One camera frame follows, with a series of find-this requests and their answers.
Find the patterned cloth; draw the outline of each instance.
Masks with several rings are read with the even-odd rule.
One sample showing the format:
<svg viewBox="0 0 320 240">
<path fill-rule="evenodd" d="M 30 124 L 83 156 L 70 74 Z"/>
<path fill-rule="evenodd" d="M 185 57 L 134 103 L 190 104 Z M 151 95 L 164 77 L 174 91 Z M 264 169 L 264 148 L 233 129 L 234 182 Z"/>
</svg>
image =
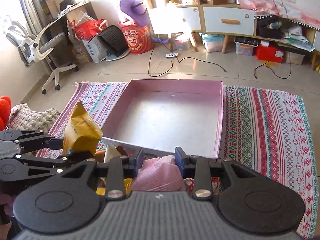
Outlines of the patterned cloth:
<svg viewBox="0 0 320 240">
<path fill-rule="evenodd" d="M 11 109 L 7 126 L 9 130 L 42 130 L 44 134 L 48 134 L 59 115 L 55 108 L 36 112 L 27 104 L 16 105 Z"/>
<path fill-rule="evenodd" d="M 126 83 L 78 84 L 52 127 L 62 137 L 73 106 L 82 101 L 101 127 Z M 98 149 L 104 149 L 100 143 Z M 56 158 L 61 151 L 41 150 Z M 311 131 L 303 100 L 278 90 L 224 86 L 220 157 L 234 159 L 300 194 L 306 205 L 297 233 L 310 238 L 316 227 L 318 180 Z"/>
</svg>

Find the black basket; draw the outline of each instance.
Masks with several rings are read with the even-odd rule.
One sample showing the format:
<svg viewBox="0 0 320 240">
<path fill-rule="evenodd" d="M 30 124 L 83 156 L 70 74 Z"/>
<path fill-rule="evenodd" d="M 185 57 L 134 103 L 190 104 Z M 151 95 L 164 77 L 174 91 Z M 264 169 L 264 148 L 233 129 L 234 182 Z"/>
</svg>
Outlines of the black basket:
<svg viewBox="0 0 320 240">
<path fill-rule="evenodd" d="M 122 31 L 111 25 L 98 35 L 98 40 L 115 56 L 119 57 L 128 50 Z"/>
<path fill-rule="evenodd" d="M 281 39 L 282 38 L 282 31 L 280 29 L 268 29 L 266 27 L 266 25 L 268 25 L 270 23 L 277 22 L 277 21 L 279 21 L 279 17 L 276 15 L 258 20 L 257 21 L 258 35 L 260 37 L 264 37 L 264 38 Z"/>
</svg>

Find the red bucket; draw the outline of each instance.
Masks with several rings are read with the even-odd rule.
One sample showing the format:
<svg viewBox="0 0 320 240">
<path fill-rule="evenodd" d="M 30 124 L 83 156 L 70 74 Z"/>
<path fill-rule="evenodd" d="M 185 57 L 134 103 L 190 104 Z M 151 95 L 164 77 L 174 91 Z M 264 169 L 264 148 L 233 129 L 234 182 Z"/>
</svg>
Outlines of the red bucket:
<svg viewBox="0 0 320 240">
<path fill-rule="evenodd" d="M 153 49 L 149 26 L 141 27 L 133 20 L 119 23 L 119 26 L 132 54 L 142 54 Z"/>
</svg>

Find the white paper bag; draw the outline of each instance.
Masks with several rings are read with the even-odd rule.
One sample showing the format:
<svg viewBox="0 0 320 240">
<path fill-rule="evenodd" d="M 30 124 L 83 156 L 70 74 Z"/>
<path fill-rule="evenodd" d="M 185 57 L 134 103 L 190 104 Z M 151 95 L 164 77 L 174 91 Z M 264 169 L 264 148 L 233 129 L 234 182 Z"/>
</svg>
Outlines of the white paper bag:
<svg viewBox="0 0 320 240">
<path fill-rule="evenodd" d="M 107 49 L 103 44 L 98 40 L 98 37 L 95 36 L 89 41 L 82 40 L 87 51 L 89 52 L 94 63 L 98 63 L 104 60 L 107 57 Z"/>
</svg>

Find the cabinet drawer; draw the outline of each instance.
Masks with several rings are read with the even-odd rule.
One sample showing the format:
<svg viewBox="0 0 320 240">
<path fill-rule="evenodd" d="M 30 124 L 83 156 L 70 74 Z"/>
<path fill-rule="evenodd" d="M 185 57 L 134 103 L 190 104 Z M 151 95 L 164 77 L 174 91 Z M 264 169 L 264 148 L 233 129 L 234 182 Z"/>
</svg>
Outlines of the cabinet drawer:
<svg viewBox="0 0 320 240">
<path fill-rule="evenodd" d="M 254 11 L 224 8 L 204 7 L 204 22 L 207 32 L 254 34 Z"/>
<path fill-rule="evenodd" d="M 317 51 L 320 51 L 320 32 L 316 32 L 315 41 L 313 42 Z"/>
<path fill-rule="evenodd" d="M 176 8 L 167 6 L 149 10 L 155 34 L 185 33 L 201 30 L 198 7 Z"/>
</svg>

